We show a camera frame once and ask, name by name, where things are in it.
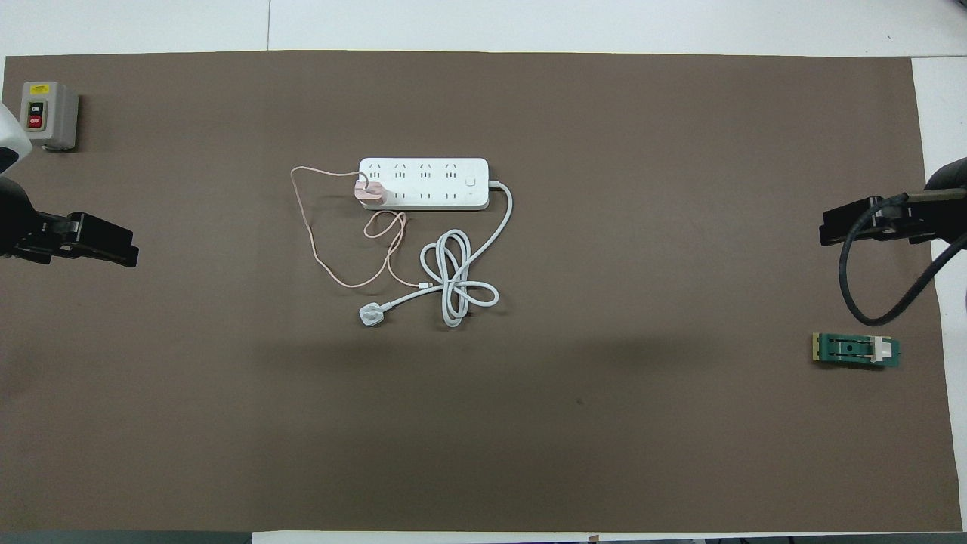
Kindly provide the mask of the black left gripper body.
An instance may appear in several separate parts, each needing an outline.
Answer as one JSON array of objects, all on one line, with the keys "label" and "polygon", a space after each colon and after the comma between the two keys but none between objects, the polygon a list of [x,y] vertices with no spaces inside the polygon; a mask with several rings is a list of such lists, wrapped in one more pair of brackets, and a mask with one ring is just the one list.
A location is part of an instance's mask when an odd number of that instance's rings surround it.
[{"label": "black left gripper body", "polygon": [[20,184],[1,179],[1,254],[7,258],[48,264],[52,258],[79,258],[80,251],[68,241],[66,216],[35,210]]}]

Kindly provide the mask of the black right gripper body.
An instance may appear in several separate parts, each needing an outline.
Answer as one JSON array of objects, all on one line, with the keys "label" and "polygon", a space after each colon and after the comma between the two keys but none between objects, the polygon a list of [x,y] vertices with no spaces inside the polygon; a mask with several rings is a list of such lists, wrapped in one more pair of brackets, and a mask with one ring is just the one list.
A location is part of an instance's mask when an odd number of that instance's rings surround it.
[{"label": "black right gripper body", "polygon": [[906,193],[907,199],[897,206],[881,206],[873,215],[868,237],[876,241],[907,239],[919,244],[938,238],[932,213],[923,210],[932,196],[927,193]]}]

